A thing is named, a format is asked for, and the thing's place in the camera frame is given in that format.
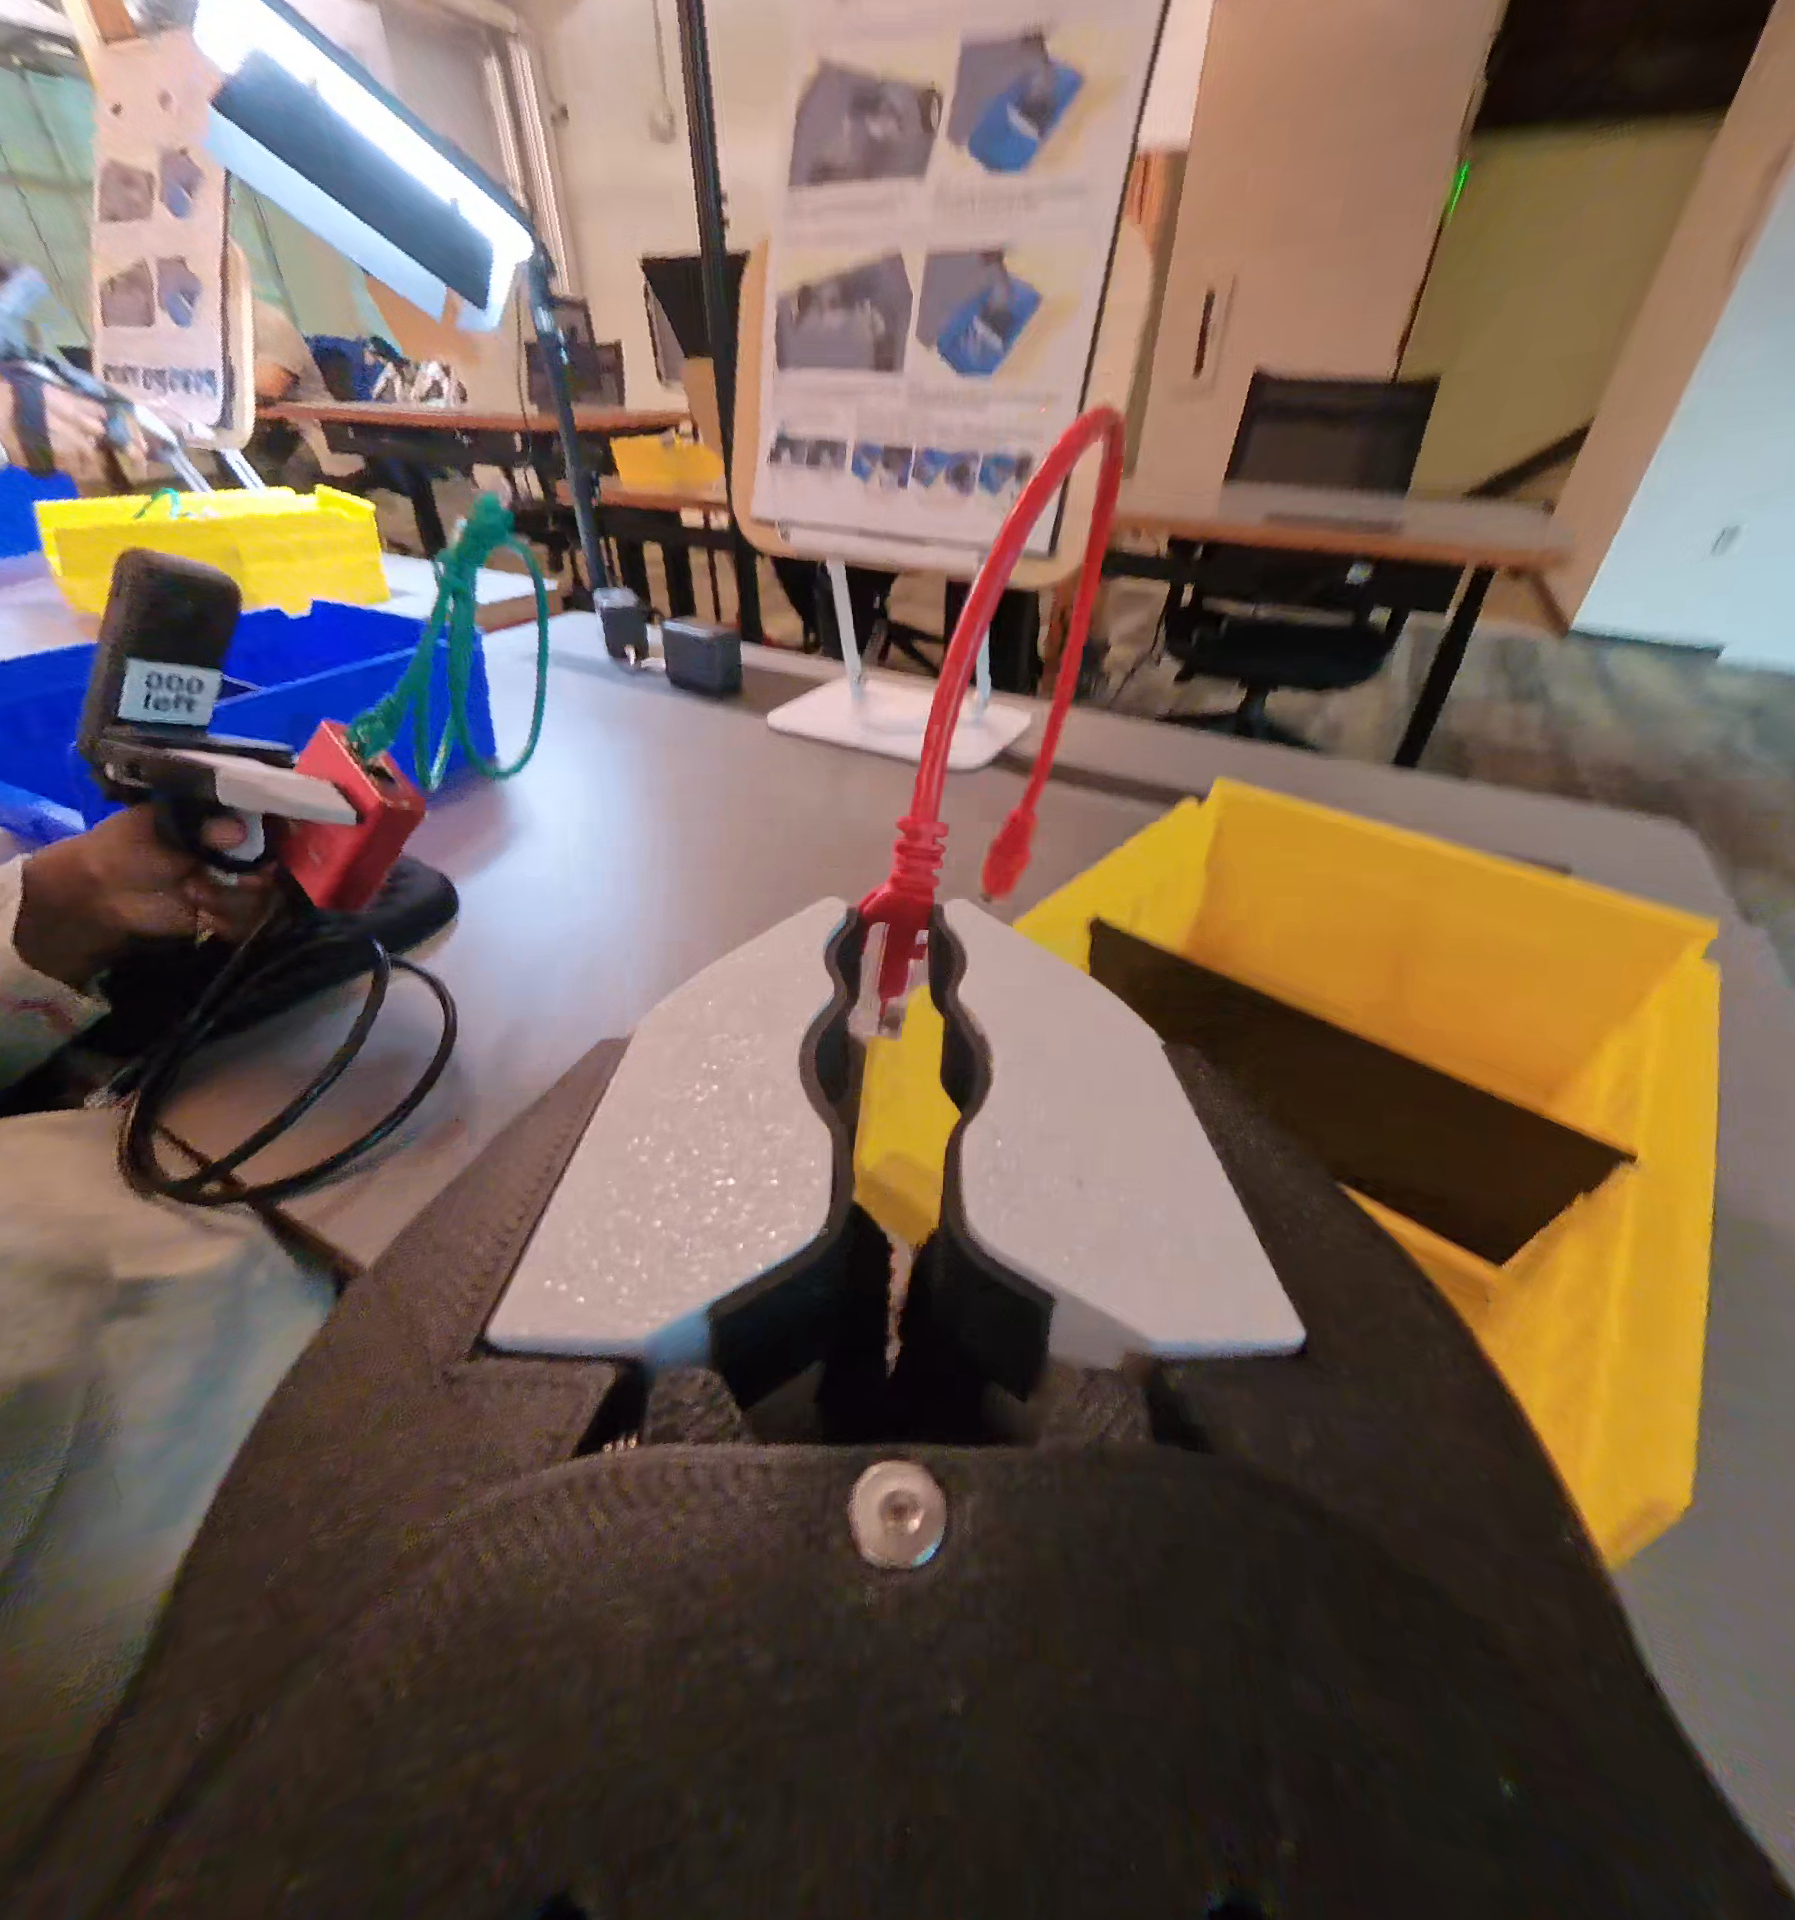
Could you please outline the person's left hand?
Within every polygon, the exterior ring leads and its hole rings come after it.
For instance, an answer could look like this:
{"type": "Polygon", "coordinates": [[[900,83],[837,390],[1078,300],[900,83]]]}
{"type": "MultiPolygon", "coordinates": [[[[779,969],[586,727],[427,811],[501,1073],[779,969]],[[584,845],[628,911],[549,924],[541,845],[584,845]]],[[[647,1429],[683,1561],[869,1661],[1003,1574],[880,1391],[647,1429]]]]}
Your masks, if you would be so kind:
{"type": "Polygon", "coordinates": [[[12,943],[29,969],[83,994],[141,943],[236,943],[273,900],[271,869],[226,875],[175,848],[141,804],[23,862],[12,943]]]}

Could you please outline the instruction poster board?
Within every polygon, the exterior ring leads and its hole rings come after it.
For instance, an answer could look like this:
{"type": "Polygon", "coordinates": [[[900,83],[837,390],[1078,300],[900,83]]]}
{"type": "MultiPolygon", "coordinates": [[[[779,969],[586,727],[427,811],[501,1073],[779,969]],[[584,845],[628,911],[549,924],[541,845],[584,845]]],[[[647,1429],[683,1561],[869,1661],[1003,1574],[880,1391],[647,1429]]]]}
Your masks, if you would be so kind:
{"type": "Polygon", "coordinates": [[[1159,2],[802,4],[731,495],[807,563],[973,577],[1075,419],[1132,413],[1159,2]]]}

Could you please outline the small instruction board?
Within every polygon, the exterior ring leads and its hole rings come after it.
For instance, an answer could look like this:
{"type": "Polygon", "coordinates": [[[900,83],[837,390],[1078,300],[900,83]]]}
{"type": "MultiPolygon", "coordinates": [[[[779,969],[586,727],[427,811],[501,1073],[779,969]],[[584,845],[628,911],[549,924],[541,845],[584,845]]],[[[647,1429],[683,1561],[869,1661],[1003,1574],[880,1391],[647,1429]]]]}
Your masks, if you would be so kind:
{"type": "Polygon", "coordinates": [[[182,445],[244,450],[256,426],[253,293],[214,153],[221,65],[186,24],[64,6],[93,90],[92,366],[182,445]]]}

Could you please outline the black office chair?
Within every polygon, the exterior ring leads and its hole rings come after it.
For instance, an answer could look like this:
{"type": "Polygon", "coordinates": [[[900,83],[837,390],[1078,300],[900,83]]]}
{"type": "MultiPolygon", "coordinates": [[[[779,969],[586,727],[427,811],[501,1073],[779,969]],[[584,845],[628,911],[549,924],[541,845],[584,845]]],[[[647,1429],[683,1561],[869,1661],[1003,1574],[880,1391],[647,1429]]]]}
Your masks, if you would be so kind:
{"type": "MultiPolygon", "coordinates": [[[[1258,372],[1228,468],[1230,482],[1407,493],[1437,399],[1437,377],[1331,381],[1258,372]]],[[[1191,563],[1159,620],[1178,684],[1239,684],[1228,711],[1167,711],[1166,724],[1299,750],[1311,742],[1269,713],[1277,691],[1338,694],[1371,682],[1427,592],[1447,606],[1458,574],[1365,563],[1297,549],[1170,541],[1191,563]]]]}

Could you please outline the white poster stand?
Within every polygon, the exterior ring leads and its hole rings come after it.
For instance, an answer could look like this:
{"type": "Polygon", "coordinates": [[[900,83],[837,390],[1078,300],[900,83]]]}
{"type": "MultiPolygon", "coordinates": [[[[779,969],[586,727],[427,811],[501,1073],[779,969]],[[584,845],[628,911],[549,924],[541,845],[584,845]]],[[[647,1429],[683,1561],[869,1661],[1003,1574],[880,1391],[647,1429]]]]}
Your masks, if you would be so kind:
{"type": "Polygon", "coordinates": [[[951,772],[991,766],[1029,734],[1032,705],[993,687],[990,632],[981,635],[979,664],[944,666],[933,684],[917,675],[867,666],[864,649],[859,642],[845,580],[847,563],[895,569],[901,562],[924,562],[926,569],[956,574],[970,586],[981,572],[981,546],[960,541],[876,543],[795,522],[767,527],[768,532],[761,537],[763,550],[825,565],[844,646],[844,674],[820,679],[810,691],[768,709],[767,727],[772,732],[918,765],[935,694],[950,691],[954,696],[951,772]]]}

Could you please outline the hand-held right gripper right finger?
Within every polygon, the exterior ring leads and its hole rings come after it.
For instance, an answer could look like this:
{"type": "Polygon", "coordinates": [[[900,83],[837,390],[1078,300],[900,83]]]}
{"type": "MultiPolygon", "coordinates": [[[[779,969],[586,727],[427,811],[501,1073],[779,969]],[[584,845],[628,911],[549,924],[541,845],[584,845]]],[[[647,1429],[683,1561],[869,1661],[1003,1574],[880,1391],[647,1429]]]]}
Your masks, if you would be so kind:
{"type": "Polygon", "coordinates": [[[1053,1367],[1289,1358],[1308,1344],[1166,1043],[979,904],[933,913],[939,1083],[956,1116],[900,1373],[1026,1405],[1053,1367]]]}

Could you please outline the red network switch box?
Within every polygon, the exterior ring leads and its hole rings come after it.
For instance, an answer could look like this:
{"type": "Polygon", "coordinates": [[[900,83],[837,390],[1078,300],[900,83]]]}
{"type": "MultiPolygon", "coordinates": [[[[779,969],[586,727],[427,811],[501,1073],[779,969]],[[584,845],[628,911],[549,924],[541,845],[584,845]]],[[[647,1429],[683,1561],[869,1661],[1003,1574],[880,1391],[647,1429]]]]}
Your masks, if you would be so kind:
{"type": "Polygon", "coordinates": [[[290,821],[280,869],[310,905],[353,914],[380,894],[415,827],[428,813],[424,793],[386,750],[357,749],[329,719],[312,734],[295,769],[330,786],[352,806],[347,822],[290,821]]]}

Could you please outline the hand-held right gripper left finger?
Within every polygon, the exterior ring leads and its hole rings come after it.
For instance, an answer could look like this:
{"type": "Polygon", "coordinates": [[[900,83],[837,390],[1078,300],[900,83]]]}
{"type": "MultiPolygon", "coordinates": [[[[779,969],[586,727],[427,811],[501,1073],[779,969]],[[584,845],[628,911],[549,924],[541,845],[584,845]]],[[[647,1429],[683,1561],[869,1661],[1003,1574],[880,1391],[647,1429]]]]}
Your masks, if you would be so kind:
{"type": "Polygon", "coordinates": [[[890,1243],[856,1200],[864,928],[820,898],[658,1001],[485,1324],[499,1357],[715,1373],[754,1406],[885,1376],[890,1243]]]}

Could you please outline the white light panel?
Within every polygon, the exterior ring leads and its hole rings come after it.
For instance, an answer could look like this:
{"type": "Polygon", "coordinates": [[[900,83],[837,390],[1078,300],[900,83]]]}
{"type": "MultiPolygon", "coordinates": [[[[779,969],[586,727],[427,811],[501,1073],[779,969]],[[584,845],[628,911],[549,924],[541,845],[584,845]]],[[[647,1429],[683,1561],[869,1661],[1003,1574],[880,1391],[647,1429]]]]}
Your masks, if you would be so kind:
{"type": "Polygon", "coordinates": [[[200,2],[213,158],[430,320],[495,333],[541,242],[515,196],[283,2],[200,2]]]}

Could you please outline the black bin divider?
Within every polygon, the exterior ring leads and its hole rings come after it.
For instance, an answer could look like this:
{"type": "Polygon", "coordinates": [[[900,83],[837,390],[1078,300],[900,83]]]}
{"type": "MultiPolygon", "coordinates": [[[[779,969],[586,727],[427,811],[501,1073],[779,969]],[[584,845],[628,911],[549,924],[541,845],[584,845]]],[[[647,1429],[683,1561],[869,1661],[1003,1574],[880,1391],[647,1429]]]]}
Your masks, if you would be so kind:
{"type": "Polygon", "coordinates": [[[1336,1181],[1505,1265],[1636,1157],[1103,918],[1086,969],[1336,1181]]]}

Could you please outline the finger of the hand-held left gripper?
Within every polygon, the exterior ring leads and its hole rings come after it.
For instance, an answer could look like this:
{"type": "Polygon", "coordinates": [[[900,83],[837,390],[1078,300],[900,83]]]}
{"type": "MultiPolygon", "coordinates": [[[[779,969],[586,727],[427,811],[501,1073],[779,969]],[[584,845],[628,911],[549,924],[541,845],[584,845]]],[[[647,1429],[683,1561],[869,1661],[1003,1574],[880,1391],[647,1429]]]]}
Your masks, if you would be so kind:
{"type": "Polygon", "coordinates": [[[355,827],[357,809],[329,779],[228,753],[209,753],[214,803],[228,813],[320,827],[355,827]]]}

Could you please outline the yellow plastic bin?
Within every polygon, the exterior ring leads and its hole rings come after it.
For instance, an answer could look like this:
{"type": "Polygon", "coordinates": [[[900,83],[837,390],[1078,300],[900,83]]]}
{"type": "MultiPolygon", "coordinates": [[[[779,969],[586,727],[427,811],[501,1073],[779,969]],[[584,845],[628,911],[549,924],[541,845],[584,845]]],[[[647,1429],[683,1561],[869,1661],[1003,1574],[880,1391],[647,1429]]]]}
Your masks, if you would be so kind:
{"type": "MultiPolygon", "coordinates": [[[[1687,1510],[1714,1236],[1714,924],[1219,781],[1015,928],[1088,972],[1095,918],[1630,1151],[1505,1265],[1323,1167],[1496,1367],[1619,1567],[1687,1510]]],[[[859,1199],[921,1247],[956,1110],[932,995],[872,1040],[859,1199]]]]}
{"type": "Polygon", "coordinates": [[[35,504],[42,549],[68,606],[101,616],[116,557],[146,549],[228,574],[251,609],[390,596],[372,501],[319,487],[107,495],[35,504]]]}

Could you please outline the black light stand pole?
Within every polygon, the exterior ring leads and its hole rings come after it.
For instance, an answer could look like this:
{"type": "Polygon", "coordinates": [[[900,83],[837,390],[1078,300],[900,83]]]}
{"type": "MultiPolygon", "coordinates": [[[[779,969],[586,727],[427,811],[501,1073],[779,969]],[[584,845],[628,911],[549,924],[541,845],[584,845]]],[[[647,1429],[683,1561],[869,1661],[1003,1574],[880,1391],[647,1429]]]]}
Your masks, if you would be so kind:
{"type": "Polygon", "coordinates": [[[596,612],[601,595],[615,582],[604,562],[602,544],[596,532],[596,488],[594,476],[584,460],[584,448],[576,429],[572,364],[565,345],[562,320],[556,309],[553,259],[549,248],[536,238],[533,255],[523,270],[526,306],[534,328],[541,364],[547,374],[549,409],[556,419],[559,446],[565,461],[568,485],[574,501],[574,519],[583,552],[586,592],[590,609],[596,612]]]}

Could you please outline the black wrist rest pad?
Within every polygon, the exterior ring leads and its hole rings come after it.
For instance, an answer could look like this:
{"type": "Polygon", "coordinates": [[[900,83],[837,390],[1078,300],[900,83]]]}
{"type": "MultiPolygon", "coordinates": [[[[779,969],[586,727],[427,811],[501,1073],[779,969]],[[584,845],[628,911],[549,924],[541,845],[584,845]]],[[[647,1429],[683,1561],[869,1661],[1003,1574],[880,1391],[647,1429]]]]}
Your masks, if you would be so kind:
{"type": "MultiPolygon", "coordinates": [[[[284,894],[280,918],[263,926],[247,971],[221,1003],[214,1038],[228,1038],[369,976],[375,947],[409,953],[457,916],[452,877],[401,859],[362,911],[316,907],[284,894]]],[[[210,995],[238,943],[150,940],[125,949],[103,976],[108,1009],[79,1036],[86,1051],[125,1062],[154,1049],[210,995]]]]}

